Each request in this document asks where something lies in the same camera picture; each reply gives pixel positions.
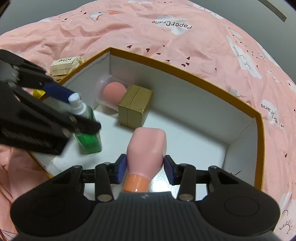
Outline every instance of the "small paper box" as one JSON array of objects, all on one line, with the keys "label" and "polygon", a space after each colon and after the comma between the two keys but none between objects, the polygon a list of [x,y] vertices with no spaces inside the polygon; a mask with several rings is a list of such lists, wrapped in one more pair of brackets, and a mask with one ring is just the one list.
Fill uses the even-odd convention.
[{"label": "small paper box", "polygon": [[131,85],[118,106],[119,124],[132,130],[142,127],[151,105],[153,91]]},{"label": "small paper box", "polygon": [[50,72],[53,77],[69,74],[73,69],[77,68],[79,64],[82,63],[84,63],[84,60],[80,56],[61,58],[52,62]]}]

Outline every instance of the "blue gripper pad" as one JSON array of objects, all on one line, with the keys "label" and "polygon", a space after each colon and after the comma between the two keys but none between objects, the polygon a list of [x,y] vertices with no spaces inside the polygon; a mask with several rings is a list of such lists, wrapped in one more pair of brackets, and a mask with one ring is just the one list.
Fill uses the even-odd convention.
[{"label": "blue gripper pad", "polygon": [[116,180],[117,183],[121,183],[123,176],[126,172],[126,167],[127,167],[127,160],[126,160],[126,154],[121,154],[121,162],[118,165],[118,171],[117,171],[117,175],[116,175]]},{"label": "blue gripper pad", "polygon": [[172,185],[173,183],[175,183],[173,167],[170,165],[170,162],[168,161],[166,156],[163,158],[163,168],[165,170],[165,174],[168,178],[169,183]]},{"label": "blue gripper pad", "polygon": [[59,85],[58,83],[46,83],[43,86],[43,90],[46,92],[46,95],[62,102],[69,104],[68,98],[74,92],[68,90],[67,88]]}]

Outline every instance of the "clear plastic cup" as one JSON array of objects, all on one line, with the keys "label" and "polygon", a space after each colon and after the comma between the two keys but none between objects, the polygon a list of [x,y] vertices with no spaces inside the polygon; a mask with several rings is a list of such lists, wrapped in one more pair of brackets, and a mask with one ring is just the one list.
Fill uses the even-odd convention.
[{"label": "clear plastic cup", "polygon": [[118,105],[129,86],[130,84],[127,82],[114,78],[112,75],[103,76],[98,80],[96,86],[96,101],[101,105],[118,111]]}]

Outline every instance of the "pink blanket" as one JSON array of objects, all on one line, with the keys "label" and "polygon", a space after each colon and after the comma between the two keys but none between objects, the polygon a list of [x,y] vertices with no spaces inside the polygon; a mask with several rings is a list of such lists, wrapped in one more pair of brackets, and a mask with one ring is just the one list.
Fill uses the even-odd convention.
[{"label": "pink blanket", "polygon": [[48,177],[26,151],[0,146],[0,238],[12,240],[17,234],[10,219],[15,199]]},{"label": "pink blanket", "polygon": [[[0,48],[47,70],[53,60],[88,59],[110,46],[182,68],[261,112],[263,191],[281,207],[275,233],[291,239],[296,234],[296,85],[264,48],[222,16],[188,0],[93,1],[0,36]],[[2,182],[2,189],[5,183],[11,186],[8,179]],[[7,207],[13,197],[4,197],[1,205]],[[1,228],[13,230],[2,217]]]}]

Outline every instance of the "spray bottle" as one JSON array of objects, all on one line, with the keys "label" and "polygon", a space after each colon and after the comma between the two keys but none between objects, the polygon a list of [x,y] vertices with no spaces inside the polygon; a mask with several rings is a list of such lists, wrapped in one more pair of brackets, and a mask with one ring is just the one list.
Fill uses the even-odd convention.
[{"label": "spray bottle", "polygon": [[[69,96],[69,104],[71,112],[75,115],[80,115],[88,119],[96,120],[94,112],[91,107],[82,102],[78,93],[73,93]],[[93,154],[102,150],[102,144],[99,133],[97,135],[87,135],[82,133],[75,133],[79,143],[84,147],[86,154]]]}]

